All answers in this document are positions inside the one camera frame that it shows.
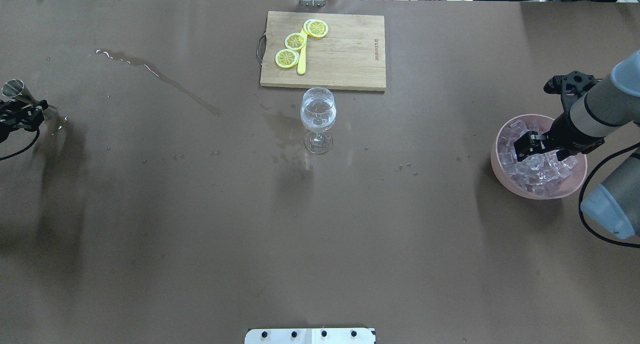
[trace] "yellow knife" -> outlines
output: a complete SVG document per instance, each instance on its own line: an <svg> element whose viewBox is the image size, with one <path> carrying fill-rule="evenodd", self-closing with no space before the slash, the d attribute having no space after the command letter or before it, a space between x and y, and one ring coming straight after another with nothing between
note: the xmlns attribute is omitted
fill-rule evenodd
<svg viewBox="0 0 640 344"><path fill-rule="evenodd" d="M307 30L303 27L300 31L300 35L304 38L304 46L300 49L300 59L297 60L297 73L304 75L307 72L307 43L308 34Z"/></svg>

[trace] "pink bowl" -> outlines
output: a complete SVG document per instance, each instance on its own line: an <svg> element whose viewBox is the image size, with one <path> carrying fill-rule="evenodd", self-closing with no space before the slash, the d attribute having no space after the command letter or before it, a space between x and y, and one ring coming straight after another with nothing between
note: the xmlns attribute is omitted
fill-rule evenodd
<svg viewBox="0 0 640 344"><path fill-rule="evenodd" d="M498 159L498 140L500 139L503 130L507 126L512 125L517 120L523 121L526 125L536 124L540 126L540 132L544 133L551 128L551 124L553 124L554 119L548 116L539 115L539 114L524 114L520 116L516 116L515 118L507 121L498 131L498 135L495 137L493 141L493 150L491 150L491 168L493 169L493 173L495 177L498 178L498 181L502 183L502 185L508 189L510 192L517 194L524 198L529 199L558 199L564 198L566 196L570 196L575 191L578 190L585 182L585 178L587 178L587 155L578 154L575 156L578 159L578 164L573 167L571 170L571 175L565 178L560 182L560 189L554 196L538 196L534 195L517 186L516 183L509 178L509 175L503 169L502 164L500 164L500 160Z"/></svg>

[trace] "metal jigger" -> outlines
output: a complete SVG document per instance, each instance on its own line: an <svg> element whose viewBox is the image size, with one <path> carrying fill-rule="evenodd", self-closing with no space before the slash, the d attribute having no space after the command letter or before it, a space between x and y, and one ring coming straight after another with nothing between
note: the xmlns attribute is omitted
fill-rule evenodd
<svg viewBox="0 0 640 344"><path fill-rule="evenodd" d="M29 89L25 87L25 83L18 79L5 82L4 86L2 86L2 95L28 105L38 103L38 100L34 99Z"/></svg>

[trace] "wine glass stem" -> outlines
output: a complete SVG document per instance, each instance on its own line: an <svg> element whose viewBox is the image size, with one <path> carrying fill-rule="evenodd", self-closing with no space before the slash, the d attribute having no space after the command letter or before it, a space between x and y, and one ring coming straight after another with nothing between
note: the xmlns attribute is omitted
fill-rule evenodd
<svg viewBox="0 0 640 344"><path fill-rule="evenodd" d="M323 141L322 133L316 132L316 134L313 136L313 143L316 145L320 145L322 141Z"/></svg>

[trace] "glass of water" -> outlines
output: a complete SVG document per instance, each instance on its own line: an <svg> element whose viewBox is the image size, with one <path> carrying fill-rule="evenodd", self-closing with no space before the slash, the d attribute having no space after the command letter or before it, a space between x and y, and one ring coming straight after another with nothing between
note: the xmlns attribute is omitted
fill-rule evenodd
<svg viewBox="0 0 640 344"><path fill-rule="evenodd" d="M311 88L302 96L300 119L306 129L304 146L313 154L323 154L331 148L331 135L327 132L336 121L336 101L327 88Z"/></svg>

